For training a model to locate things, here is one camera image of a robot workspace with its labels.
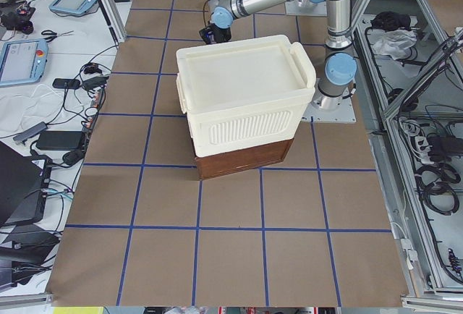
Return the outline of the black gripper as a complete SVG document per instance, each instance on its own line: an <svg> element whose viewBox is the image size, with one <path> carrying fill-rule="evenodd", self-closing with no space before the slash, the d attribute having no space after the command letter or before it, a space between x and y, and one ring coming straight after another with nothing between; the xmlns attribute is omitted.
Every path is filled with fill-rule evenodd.
<svg viewBox="0 0 463 314"><path fill-rule="evenodd" d="M215 43L226 43L232 39L232 33L230 28L220 28L216 24L211 25L213 32L213 40Z"/></svg>

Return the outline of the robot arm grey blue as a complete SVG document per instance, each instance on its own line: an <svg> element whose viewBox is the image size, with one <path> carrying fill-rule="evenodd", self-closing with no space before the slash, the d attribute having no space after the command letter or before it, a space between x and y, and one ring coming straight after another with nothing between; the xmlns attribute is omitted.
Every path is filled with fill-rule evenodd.
<svg viewBox="0 0 463 314"><path fill-rule="evenodd" d="M208 0L211 19L200 34L206 43L228 42L232 37L230 27L234 20L293 1L299 0ZM351 0L325 1L328 33L325 72L317 85L313 105L328 111L336 109L348 97L344 90L352 83L357 64L352 56Z"/></svg>

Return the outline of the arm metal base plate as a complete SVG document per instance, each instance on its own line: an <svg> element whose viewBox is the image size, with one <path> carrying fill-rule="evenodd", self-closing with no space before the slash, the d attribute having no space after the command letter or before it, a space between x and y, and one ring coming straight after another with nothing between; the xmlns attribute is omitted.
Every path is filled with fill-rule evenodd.
<svg viewBox="0 0 463 314"><path fill-rule="evenodd" d="M357 119L346 85L341 96L332 98L319 91L320 78L316 79L313 100L307 105L302 115L302 122L354 124Z"/></svg>

